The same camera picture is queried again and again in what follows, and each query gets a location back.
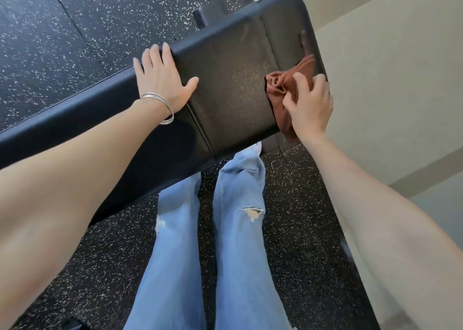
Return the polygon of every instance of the knee rip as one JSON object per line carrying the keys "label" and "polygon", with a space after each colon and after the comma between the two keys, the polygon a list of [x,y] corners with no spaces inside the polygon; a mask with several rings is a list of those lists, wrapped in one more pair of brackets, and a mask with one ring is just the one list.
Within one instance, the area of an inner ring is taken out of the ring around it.
{"label": "knee rip", "polygon": [[249,218],[251,218],[251,222],[254,222],[254,220],[256,220],[258,217],[261,216],[261,214],[264,213],[263,209],[256,207],[246,207],[243,208],[242,211],[244,211],[249,216]]}
{"label": "knee rip", "polygon": [[159,230],[166,226],[166,222],[160,216],[156,217],[156,227],[154,228],[156,235],[159,234]]}

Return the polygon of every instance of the ripped jeans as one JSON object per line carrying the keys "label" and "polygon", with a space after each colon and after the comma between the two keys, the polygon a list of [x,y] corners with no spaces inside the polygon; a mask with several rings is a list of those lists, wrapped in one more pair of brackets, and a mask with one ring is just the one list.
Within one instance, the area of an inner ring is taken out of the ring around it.
{"label": "ripped jeans", "polygon": [[[159,194],[156,243],[124,330],[204,330],[197,173]],[[263,244],[265,168],[247,148],[220,170],[213,199],[216,330],[292,329]]]}

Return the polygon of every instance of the bracelet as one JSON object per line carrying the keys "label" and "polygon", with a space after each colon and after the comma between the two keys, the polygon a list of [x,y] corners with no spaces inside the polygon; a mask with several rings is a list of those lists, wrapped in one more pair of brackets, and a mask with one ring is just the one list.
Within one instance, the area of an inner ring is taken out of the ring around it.
{"label": "bracelet", "polygon": [[162,125],[170,124],[171,122],[174,121],[174,111],[172,110],[172,107],[170,106],[170,103],[168,102],[168,100],[166,100],[164,97],[162,97],[161,95],[158,95],[157,93],[145,93],[140,98],[141,99],[155,99],[155,100],[161,101],[167,106],[167,108],[169,108],[169,111],[172,113],[172,115],[170,116],[169,119],[163,120],[161,122]]}

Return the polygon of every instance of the jeans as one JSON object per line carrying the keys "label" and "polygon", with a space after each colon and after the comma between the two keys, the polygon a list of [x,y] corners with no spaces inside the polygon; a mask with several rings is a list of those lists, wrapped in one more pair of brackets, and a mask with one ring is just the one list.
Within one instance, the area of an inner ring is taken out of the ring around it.
{"label": "jeans", "polygon": [[[124,330],[204,330],[197,173],[159,194],[156,243]],[[213,199],[216,330],[292,329],[265,253],[265,168],[247,148],[220,170]]]}

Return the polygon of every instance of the weight bench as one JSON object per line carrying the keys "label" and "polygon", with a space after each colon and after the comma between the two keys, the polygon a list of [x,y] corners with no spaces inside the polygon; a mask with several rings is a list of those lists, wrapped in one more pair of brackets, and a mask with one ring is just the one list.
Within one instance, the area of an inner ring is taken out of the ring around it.
{"label": "weight bench", "polygon": [[[199,9],[204,28],[171,44],[182,82],[197,76],[198,88],[174,122],[148,136],[91,224],[275,134],[264,78],[304,57],[303,30],[315,73],[326,74],[302,0],[260,0],[219,21],[217,14]],[[138,98],[131,66],[0,133],[0,168],[82,134]]]}

